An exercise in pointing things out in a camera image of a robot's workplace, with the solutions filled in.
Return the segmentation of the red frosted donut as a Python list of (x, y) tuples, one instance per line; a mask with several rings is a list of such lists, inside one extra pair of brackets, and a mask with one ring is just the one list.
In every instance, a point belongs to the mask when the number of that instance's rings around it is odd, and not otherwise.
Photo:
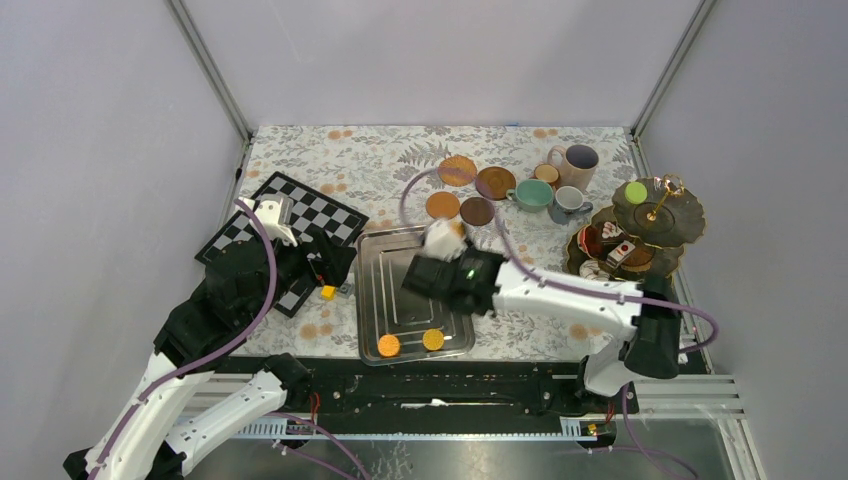
[(581, 252), (583, 252), (588, 257), (593, 257), (592, 253), (592, 240), (591, 240), (591, 231), (592, 227), (590, 225), (584, 226), (577, 233), (577, 245)]

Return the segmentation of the chocolate cake slice pink topping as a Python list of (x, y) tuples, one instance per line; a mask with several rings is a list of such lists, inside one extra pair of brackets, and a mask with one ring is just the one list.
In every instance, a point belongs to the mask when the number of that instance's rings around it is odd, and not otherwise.
[(617, 223), (609, 221), (602, 224), (600, 227), (600, 234), (603, 242), (613, 242), (626, 236), (626, 233)]

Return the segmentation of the chocolate cake slice with cherry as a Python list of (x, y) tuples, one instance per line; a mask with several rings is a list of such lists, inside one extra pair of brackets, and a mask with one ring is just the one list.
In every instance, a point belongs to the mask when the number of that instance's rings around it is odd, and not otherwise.
[(622, 241), (607, 253), (605, 264), (615, 270), (635, 251), (636, 246), (629, 241)]

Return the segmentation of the green macaron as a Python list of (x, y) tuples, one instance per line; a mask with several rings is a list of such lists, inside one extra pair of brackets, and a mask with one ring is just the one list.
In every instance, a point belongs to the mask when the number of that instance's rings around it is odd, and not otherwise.
[(624, 197), (630, 204), (640, 205), (647, 201), (648, 189), (644, 184), (632, 181), (625, 186)]

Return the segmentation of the orange waffle cookie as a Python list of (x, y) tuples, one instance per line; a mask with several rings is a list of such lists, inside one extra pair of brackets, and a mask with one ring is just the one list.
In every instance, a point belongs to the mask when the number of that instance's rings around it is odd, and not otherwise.
[(451, 222), (449, 223), (449, 226), (450, 226), (451, 230), (452, 230), (452, 231), (453, 231), (453, 232), (454, 232), (457, 236), (459, 236), (460, 238), (465, 238), (465, 237), (466, 237), (466, 230), (465, 230), (465, 226), (464, 226), (461, 222), (453, 222), (453, 221), (451, 221)]

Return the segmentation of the white chocolate striped donut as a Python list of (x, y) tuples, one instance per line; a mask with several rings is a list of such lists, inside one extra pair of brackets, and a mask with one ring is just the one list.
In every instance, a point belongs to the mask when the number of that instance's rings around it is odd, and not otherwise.
[(578, 269), (578, 275), (588, 280), (609, 281), (612, 276), (602, 265), (593, 259), (584, 261)]

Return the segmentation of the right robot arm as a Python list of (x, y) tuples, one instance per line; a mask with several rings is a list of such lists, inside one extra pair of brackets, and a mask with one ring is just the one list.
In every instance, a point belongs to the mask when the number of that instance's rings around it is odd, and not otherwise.
[(680, 316), (663, 290), (646, 284), (537, 271), (470, 247), (451, 261), (415, 255), (402, 286), (461, 315), (562, 317), (611, 335), (583, 360), (573, 386), (575, 402), (589, 412), (601, 410), (631, 382), (679, 374)]

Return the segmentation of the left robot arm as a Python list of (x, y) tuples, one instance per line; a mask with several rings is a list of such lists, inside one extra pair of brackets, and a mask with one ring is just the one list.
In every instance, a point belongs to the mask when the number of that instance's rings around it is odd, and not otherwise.
[(182, 479), (259, 417), (280, 408), (315, 406), (309, 371), (284, 353), (263, 359), (247, 385), (195, 420), (176, 422), (225, 357), (298, 281), (316, 288), (340, 286), (347, 279), (355, 248), (316, 227), (309, 233), (311, 241), (298, 246), (256, 234), (207, 263), (202, 282), (157, 334), (121, 416), (100, 442), (64, 460), (70, 478)]

